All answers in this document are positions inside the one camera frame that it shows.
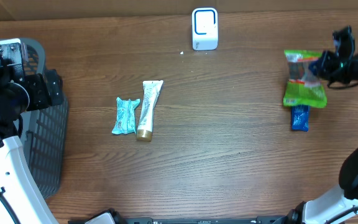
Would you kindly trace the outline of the green red snack bag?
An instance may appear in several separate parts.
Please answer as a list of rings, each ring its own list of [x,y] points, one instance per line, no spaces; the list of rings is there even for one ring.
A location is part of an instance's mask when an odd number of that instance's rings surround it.
[[[310,70],[310,66],[322,53],[309,50],[284,50],[288,62],[289,78],[283,97],[287,107],[306,105],[325,108],[327,97],[320,79]]]

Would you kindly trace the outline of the blue snack packet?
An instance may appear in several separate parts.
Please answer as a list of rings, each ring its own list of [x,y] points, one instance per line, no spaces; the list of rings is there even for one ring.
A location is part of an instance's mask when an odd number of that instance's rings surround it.
[[[297,105],[291,108],[291,130],[304,131],[309,130],[310,107],[307,105]]]

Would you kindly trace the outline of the white tube gold cap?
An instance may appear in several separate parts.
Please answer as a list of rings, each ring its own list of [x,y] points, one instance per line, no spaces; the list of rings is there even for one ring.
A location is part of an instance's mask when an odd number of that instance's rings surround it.
[[[154,108],[162,86],[163,80],[143,81],[144,97],[136,136],[138,141],[152,140]]]

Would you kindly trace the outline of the teal small packet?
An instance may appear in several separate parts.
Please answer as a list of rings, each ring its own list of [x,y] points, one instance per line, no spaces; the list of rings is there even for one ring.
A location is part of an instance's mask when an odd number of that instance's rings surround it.
[[[112,129],[113,134],[130,134],[136,133],[135,109],[139,106],[140,99],[122,100],[116,98],[116,123]]]

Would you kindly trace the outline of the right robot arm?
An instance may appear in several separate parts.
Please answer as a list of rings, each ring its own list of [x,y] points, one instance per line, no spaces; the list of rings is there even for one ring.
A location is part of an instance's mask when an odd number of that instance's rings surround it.
[[[343,90],[358,85],[358,45],[351,27],[333,32],[335,50],[319,54],[307,50],[287,50],[290,77],[283,105],[291,108],[294,130],[307,131],[311,107],[324,108],[328,88]],[[358,215],[358,148],[344,161],[339,183],[322,196],[301,202],[277,223],[344,223]]]

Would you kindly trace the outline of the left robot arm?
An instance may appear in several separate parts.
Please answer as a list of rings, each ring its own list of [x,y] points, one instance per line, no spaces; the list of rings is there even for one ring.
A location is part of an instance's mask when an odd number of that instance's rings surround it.
[[[55,223],[69,104],[34,39],[0,39],[0,223]]]

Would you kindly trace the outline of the white barcode scanner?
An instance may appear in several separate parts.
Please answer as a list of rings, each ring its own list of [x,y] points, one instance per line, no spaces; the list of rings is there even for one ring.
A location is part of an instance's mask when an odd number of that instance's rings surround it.
[[[218,47],[218,12],[213,7],[199,7],[191,14],[193,50],[215,50]]]

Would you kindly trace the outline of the grey plastic mesh basket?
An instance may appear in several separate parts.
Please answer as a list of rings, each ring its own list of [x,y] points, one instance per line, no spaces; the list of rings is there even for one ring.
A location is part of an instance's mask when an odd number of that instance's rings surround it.
[[[0,39],[0,152],[18,137],[43,198],[60,188],[69,114],[63,81],[34,39]]]

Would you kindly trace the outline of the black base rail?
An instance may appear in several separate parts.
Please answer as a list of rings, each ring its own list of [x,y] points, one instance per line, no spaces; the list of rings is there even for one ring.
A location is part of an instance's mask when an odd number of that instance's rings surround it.
[[[100,215],[111,215],[112,222],[117,224],[273,224],[285,223],[286,216],[257,216],[255,218],[177,218],[153,219],[150,217],[124,218],[115,209],[110,208],[84,220],[69,220],[68,224],[80,224],[91,221]]]

